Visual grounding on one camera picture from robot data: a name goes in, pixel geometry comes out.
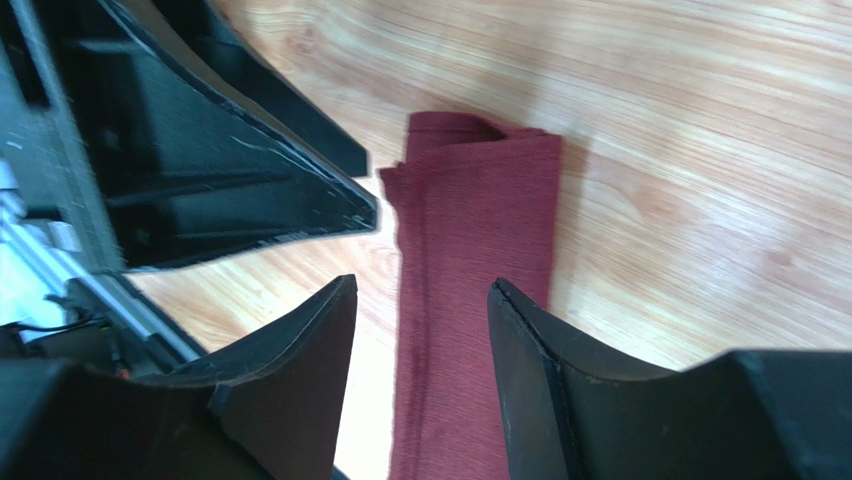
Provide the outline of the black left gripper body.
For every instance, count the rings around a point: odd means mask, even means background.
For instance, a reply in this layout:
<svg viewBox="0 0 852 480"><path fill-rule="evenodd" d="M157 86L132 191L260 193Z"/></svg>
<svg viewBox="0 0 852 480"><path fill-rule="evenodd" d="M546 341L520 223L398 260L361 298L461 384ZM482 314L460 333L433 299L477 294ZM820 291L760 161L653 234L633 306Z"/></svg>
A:
<svg viewBox="0 0 852 480"><path fill-rule="evenodd" d="M60 23L48 1L1 4L1 151L28 218L70 224L86 269L121 272L122 251L81 133L92 110L75 111L83 95L67 80L51 30Z"/></svg>

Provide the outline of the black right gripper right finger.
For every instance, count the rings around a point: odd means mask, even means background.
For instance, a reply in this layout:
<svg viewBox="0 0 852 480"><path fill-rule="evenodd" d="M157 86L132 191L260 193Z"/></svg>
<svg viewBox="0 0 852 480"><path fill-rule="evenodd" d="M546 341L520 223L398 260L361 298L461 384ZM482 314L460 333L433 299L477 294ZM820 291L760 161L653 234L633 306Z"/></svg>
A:
<svg viewBox="0 0 852 480"><path fill-rule="evenodd" d="M488 322L514 479L847 479L851 356L732 350L682 372L627 355L506 280Z"/></svg>

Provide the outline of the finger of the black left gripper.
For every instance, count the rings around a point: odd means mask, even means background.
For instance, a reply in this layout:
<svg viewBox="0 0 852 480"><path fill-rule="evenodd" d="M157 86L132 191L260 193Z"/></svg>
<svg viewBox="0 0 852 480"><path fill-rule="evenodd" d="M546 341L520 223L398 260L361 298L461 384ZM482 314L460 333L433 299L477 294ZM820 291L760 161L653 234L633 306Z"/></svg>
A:
<svg viewBox="0 0 852 480"><path fill-rule="evenodd" d="M213 2L163 0L155 7L219 76L352 177L369 173L366 149L287 81Z"/></svg>
<svg viewBox="0 0 852 480"><path fill-rule="evenodd" d="M376 198L219 76L156 1L48 1L121 272L373 231Z"/></svg>

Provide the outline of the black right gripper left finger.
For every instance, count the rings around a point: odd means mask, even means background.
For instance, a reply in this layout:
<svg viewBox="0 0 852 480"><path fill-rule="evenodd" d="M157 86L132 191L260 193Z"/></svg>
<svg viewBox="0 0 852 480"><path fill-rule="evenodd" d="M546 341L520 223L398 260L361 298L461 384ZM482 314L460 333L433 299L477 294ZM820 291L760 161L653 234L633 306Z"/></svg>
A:
<svg viewBox="0 0 852 480"><path fill-rule="evenodd" d="M80 281L71 323L1 329L5 479L336 479L358 286L330 281L248 336L186 360Z"/></svg>

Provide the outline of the dark red cloth napkin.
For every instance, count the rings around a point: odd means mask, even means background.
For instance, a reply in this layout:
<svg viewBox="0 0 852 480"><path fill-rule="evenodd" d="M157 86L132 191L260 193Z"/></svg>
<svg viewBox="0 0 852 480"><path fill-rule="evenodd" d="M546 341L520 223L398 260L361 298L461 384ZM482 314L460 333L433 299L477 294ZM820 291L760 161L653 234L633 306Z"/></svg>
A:
<svg viewBox="0 0 852 480"><path fill-rule="evenodd" d="M401 253L393 479L508 475L487 319L498 278L548 301L562 139L465 113L411 115L380 176Z"/></svg>

